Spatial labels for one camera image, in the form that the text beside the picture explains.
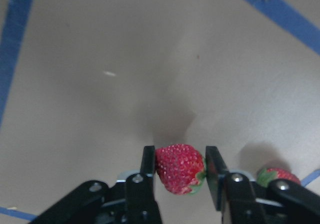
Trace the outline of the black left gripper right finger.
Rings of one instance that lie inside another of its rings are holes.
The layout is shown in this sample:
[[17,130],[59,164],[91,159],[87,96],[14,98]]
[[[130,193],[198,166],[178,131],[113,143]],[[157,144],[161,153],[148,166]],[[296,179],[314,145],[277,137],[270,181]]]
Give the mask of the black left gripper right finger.
[[249,179],[227,168],[219,150],[207,146],[206,180],[217,211],[222,213],[222,223],[267,223],[262,204],[256,201],[256,193]]

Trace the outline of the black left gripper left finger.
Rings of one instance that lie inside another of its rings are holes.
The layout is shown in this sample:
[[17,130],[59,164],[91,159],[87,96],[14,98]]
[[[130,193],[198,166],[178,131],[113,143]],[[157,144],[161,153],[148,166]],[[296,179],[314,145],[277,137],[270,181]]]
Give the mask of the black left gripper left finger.
[[154,146],[143,149],[140,171],[126,179],[125,198],[127,223],[162,223],[154,194],[156,152]]

